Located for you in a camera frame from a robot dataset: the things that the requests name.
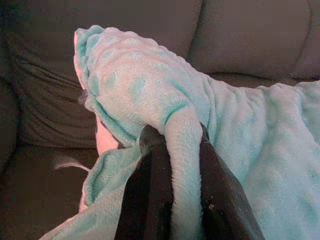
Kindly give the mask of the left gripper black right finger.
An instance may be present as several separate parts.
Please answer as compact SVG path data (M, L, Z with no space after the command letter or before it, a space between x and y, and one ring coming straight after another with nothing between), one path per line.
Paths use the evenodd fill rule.
M202 126L199 151L202 226L207 240L263 240L244 189Z

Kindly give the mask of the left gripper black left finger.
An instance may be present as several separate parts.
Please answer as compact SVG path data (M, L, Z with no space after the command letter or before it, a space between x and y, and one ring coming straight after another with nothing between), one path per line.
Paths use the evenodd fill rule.
M174 196L165 137L147 125L139 150L141 157L125 185L115 239L168 240Z

